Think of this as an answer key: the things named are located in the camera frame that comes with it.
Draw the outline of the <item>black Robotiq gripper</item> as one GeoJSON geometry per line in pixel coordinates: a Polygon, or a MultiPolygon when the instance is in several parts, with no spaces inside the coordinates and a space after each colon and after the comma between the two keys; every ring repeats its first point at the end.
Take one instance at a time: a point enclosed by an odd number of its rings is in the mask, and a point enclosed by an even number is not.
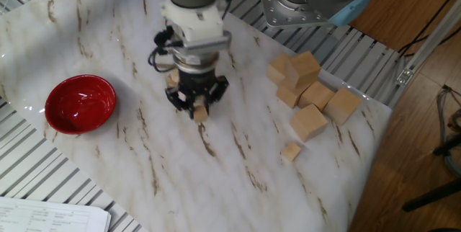
{"type": "Polygon", "coordinates": [[[193,120],[195,95],[205,95],[205,107],[210,114],[210,105],[221,100],[228,86],[227,78],[225,76],[216,78],[215,70],[200,74],[179,71],[179,86],[165,88],[165,93],[177,110],[186,111],[193,120]]]}

